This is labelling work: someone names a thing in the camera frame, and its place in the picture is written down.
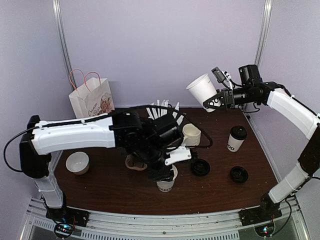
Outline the stack of black cup lids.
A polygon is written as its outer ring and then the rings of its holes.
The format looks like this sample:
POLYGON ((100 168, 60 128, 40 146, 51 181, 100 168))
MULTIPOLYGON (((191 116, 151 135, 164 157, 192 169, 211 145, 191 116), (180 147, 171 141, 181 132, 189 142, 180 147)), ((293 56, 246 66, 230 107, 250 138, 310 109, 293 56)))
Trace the stack of black cup lids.
POLYGON ((230 170, 230 177, 235 183, 243 184, 248 180, 249 174, 242 166, 234 166, 230 170))

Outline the single white paper cup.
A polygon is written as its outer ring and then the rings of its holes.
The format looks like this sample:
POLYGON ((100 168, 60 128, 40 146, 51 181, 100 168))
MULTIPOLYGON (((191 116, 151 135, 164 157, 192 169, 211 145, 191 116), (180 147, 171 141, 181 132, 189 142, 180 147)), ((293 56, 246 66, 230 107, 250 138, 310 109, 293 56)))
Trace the single white paper cup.
POLYGON ((227 149, 231 152, 237 152, 242 143, 244 142, 244 140, 237 140, 234 139, 231 135, 230 135, 230 131, 229 131, 229 138, 228 138, 228 142, 227 142, 227 149))

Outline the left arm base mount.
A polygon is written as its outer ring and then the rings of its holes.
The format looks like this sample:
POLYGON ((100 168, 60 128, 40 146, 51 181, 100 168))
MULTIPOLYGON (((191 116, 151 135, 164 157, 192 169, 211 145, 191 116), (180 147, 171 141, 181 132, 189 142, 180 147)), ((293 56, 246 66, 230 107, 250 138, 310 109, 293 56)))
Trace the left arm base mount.
POLYGON ((90 213, 70 207, 47 208, 46 218, 54 222, 53 233, 60 239, 69 238, 76 227, 86 227, 90 213))

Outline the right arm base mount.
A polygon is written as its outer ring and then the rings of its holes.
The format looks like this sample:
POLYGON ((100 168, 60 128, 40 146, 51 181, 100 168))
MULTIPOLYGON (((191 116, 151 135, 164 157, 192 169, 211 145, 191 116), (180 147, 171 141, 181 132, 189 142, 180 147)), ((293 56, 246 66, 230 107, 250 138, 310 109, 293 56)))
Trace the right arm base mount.
POLYGON ((268 212, 263 211, 260 206, 253 208, 242 208, 238 212, 241 224, 245 226, 253 226, 255 233, 259 237, 271 237, 276 231, 275 219, 282 216, 280 210, 268 212))

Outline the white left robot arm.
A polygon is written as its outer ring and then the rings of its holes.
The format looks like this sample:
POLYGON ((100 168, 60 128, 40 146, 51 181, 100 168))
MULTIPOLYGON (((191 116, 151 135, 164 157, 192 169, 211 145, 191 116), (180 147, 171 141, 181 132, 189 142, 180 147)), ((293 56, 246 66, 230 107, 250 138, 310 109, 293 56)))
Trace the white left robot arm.
POLYGON ((141 118, 134 109, 99 116, 47 122, 35 115, 19 143, 22 172, 32 178, 46 206, 61 222, 72 218, 66 196, 49 171, 51 153, 82 148, 123 148, 136 154, 150 168, 155 181, 170 180, 173 173, 165 165, 166 148, 182 139, 179 126, 170 114, 155 120, 141 118))

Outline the brown pulp cup carrier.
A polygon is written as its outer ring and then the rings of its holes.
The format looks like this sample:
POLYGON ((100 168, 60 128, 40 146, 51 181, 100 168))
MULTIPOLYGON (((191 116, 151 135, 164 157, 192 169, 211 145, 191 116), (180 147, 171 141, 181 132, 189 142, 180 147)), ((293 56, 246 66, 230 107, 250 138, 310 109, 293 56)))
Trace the brown pulp cup carrier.
POLYGON ((135 155, 128 155, 125 159, 125 166, 130 170, 144 171, 147 169, 147 164, 140 161, 135 155))

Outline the black cup lid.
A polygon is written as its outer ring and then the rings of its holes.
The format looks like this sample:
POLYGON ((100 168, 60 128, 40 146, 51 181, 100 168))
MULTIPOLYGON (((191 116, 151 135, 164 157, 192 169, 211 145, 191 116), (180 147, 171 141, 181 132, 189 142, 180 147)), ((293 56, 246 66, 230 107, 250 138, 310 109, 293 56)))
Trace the black cup lid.
POLYGON ((242 141, 242 140, 245 140, 247 138, 247 130, 242 125, 236 125, 236 126, 233 126, 230 129, 230 135, 234 139, 242 141))
POLYGON ((210 172, 210 170, 210 164, 207 161, 200 158, 193 161, 190 165, 190 171, 198 177, 206 176, 210 172))

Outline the white printed paper bag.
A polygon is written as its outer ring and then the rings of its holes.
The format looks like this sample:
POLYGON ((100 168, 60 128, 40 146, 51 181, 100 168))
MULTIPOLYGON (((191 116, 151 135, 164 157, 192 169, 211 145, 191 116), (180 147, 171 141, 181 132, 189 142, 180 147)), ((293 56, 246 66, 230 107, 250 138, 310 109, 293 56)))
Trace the white printed paper bag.
POLYGON ((83 74, 83 84, 74 88, 68 97, 77 119, 95 117, 115 109, 111 88, 107 78, 91 71, 83 74))

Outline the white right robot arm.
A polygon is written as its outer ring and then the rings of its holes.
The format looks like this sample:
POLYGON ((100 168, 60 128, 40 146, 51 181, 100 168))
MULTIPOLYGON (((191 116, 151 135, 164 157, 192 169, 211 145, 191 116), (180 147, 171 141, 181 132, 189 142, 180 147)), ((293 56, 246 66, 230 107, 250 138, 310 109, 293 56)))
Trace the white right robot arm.
POLYGON ((264 81, 255 64, 239 67, 240 84, 234 83, 218 67, 214 67, 211 72, 225 88, 206 97, 202 102, 204 107, 218 109, 216 101, 220 101, 220 106, 226 110, 249 103, 264 105, 285 118, 295 128, 295 133, 306 140, 292 170, 260 199, 256 216, 259 220, 266 221, 278 210, 285 198, 298 192, 319 170, 320 115, 297 100, 284 85, 264 81))

